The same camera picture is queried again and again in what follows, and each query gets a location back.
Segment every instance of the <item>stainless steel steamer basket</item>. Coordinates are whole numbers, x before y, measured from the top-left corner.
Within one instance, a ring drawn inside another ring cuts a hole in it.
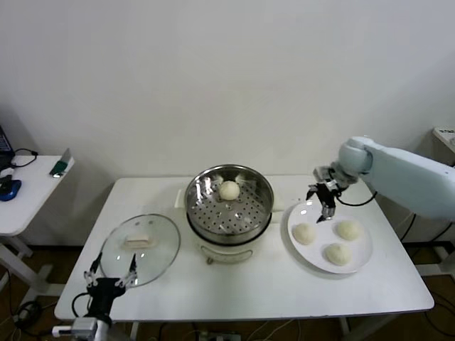
[[[240,186],[236,200],[222,200],[218,193],[223,181]],[[272,217],[273,190],[257,171],[238,165],[209,168],[186,188],[185,206],[194,232],[204,240],[222,246],[252,241],[266,230]]]

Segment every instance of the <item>white plate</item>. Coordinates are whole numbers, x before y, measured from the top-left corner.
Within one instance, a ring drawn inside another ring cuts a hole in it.
[[[353,217],[335,214],[332,220],[316,224],[320,215],[321,204],[317,200],[309,200],[298,204],[291,211],[287,223],[287,231],[297,252],[314,266],[333,274],[351,274],[367,264],[373,253],[373,243],[366,222],[360,222]],[[359,223],[363,227],[362,235],[353,241],[348,241],[338,236],[336,225],[343,220]],[[316,228],[316,239],[310,245],[298,243],[292,235],[292,229],[301,223],[312,224]],[[344,244],[350,248],[353,258],[348,264],[344,266],[335,265],[326,258],[324,249],[333,243]]]

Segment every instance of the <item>white table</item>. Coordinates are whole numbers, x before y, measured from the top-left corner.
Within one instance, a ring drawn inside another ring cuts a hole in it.
[[[455,127],[436,127],[433,129],[433,135],[455,153],[455,144],[451,142],[452,139],[455,139]]]
[[[17,168],[14,171],[13,179],[21,180],[22,186],[14,199],[0,202],[0,237],[6,239],[19,252],[16,256],[3,244],[0,244],[0,264],[30,286],[23,302],[31,301],[36,296],[59,296],[63,290],[63,284],[51,284],[46,281],[46,277],[52,270],[51,265],[45,265],[38,273],[35,273],[22,262],[21,258],[31,256],[32,251],[16,237],[27,228],[30,221],[65,177],[53,178],[49,175],[50,170],[60,160],[60,157],[38,156],[30,165]],[[13,162],[21,165],[32,159],[32,156],[16,156]],[[73,164],[74,160],[72,159],[66,169],[67,172]],[[0,280],[0,290],[6,281],[7,276],[5,275]]]
[[[314,182],[307,175],[267,178],[287,207],[303,200]],[[178,190],[190,180],[123,178],[115,183],[58,301],[58,318],[74,318],[71,301],[85,291],[83,271],[97,257],[107,235],[126,219],[146,213],[161,213],[177,224],[181,249],[162,277],[116,299],[111,312],[116,321],[322,318],[433,307],[432,296],[376,201],[364,207],[337,207],[338,214],[368,222],[373,238],[373,256],[356,274],[328,274],[303,265],[285,246],[281,236],[285,226],[277,223],[261,237],[262,246],[251,259],[209,266],[194,247],[184,210],[173,207]],[[362,202],[370,196],[364,183],[343,194],[348,202]],[[76,310],[84,313],[86,302],[78,300]]]

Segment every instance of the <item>dough ball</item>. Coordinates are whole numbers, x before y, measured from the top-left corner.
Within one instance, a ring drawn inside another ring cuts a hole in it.
[[[309,245],[316,239],[316,229],[310,224],[298,224],[292,229],[292,235],[300,244]]]
[[[235,200],[240,194],[240,187],[234,181],[225,181],[220,186],[220,197],[223,200]]]
[[[328,260],[335,265],[346,265],[353,258],[352,251],[342,244],[331,244],[324,250]]]
[[[343,239],[356,240],[363,233],[363,228],[357,222],[345,220],[336,225],[336,233]]]

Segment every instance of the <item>glass lid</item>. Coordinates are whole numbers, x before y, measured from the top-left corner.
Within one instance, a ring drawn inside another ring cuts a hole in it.
[[[180,249],[180,232],[168,217],[140,215],[120,224],[102,246],[101,270],[106,277],[127,274],[136,254],[137,280],[142,286],[160,277]]]

